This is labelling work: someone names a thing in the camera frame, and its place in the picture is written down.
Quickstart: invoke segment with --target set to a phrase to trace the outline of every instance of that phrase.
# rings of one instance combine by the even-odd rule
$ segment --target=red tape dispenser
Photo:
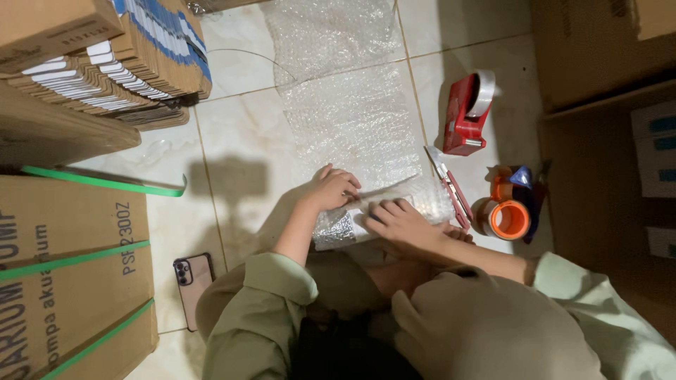
[[[490,70],[477,70],[451,86],[443,136],[444,153],[469,156],[486,146],[481,130],[495,89],[496,75]]]

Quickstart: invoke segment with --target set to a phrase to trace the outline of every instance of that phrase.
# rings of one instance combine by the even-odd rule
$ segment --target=box cutter
[[[434,169],[441,178],[441,183],[446,187],[446,191],[448,191],[448,195],[453,202],[453,207],[456,209],[456,220],[463,229],[469,230],[472,221],[474,220],[472,209],[462,194],[456,179],[453,178],[453,174],[451,174],[450,170],[448,170],[446,165],[441,161],[441,151],[432,145],[426,145],[425,150],[434,164]]]

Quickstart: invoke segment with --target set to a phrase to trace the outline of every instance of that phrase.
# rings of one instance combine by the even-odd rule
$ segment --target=olive green shirt
[[[606,378],[676,379],[676,352],[617,295],[608,277],[546,253],[533,287],[577,319]],[[284,379],[305,306],[317,295],[314,279],[286,256],[249,257],[244,288],[208,339],[202,378]]]

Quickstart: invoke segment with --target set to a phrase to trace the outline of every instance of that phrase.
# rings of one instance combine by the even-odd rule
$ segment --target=smartphone
[[[174,272],[176,273],[178,292],[183,303],[188,331],[194,333],[197,331],[197,322],[195,321],[197,301],[215,279],[211,255],[204,252],[201,255],[176,259],[174,260]]]

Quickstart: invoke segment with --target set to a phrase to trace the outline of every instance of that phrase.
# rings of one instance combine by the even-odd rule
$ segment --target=green plastic strapping band
[[[43,176],[53,179],[61,179],[64,181],[83,183],[85,185],[109,187],[110,189],[134,191],[135,193],[145,193],[152,195],[163,195],[165,197],[180,197],[185,192],[188,185],[188,179],[183,175],[182,189],[163,189],[161,187],[150,187],[143,185],[134,185],[132,183],[109,181],[107,179],[98,179],[88,176],[81,176],[79,174],[72,174],[67,172],[58,172],[56,170],[36,168],[35,166],[23,166],[21,171],[28,174]]]
[[[95,341],[94,343],[92,343],[90,346],[88,346],[88,347],[85,348],[84,350],[82,350],[82,351],[80,351],[79,353],[77,353],[77,355],[75,355],[75,356],[73,356],[72,358],[66,360],[63,364],[61,364],[60,366],[56,367],[56,368],[55,368],[53,371],[51,371],[50,373],[47,373],[47,374],[43,377],[43,379],[47,379],[47,380],[55,379],[58,375],[60,375],[62,372],[64,372],[66,369],[68,369],[68,367],[70,367],[70,366],[72,366],[73,364],[77,363],[78,361],[80,361],[80,360],[81,360],[82,358],[84,358],[85,356],[91,354],[91,353],[92,353],[94,350],[96,350],[101,344],[104,344],[104,343],[105,343],[106,341],[108,341],[110,338],[112,338],[113,336],[115,336],[115,334],[119,333],[119,332],[122,331],[125,327],[129,326],[132,322],[134,322],[135,320],[137,320],[137,319],[141,316],[141,314],[143,314],[146,310],[148,310],[148,309],[150,308],[150,305],[152,305],[153,302],[155,302],[155,299],[154,299],[154,298],[151,298],[150,300],[148,300],[148,302],[146,302],[145,305],[143,305],[143,307],[142,307],[141,309],[139,309],[139,311],[135,312],[135,313],[134,313],[132,316],[130,316],[126,321],[120,323],[119,326],[117,326],[116,328],[112,329],[112,330],[109,331],[107,334],[105,334],[103,337],[101,337],[100,339],[98,339],[97,341]]]
[[[62,258],[50,262],[42,262],[40,264],[23,266],[22,268],[0,270],[0,281],[32,275],[33,273],[44,272],[45,270],[54,270],[63,266],[80,264],[81,262],[88,262],[98,258],[104,258],[106,256],[111,256],[120,252],[133,251],[137,248],[147,247],[148,245],[150,245],[150,240],[143,240],[133,244],[121,245],[120,247],[110,248],[108,250],[93,252],[91,254],[85,254],[73,258]]]

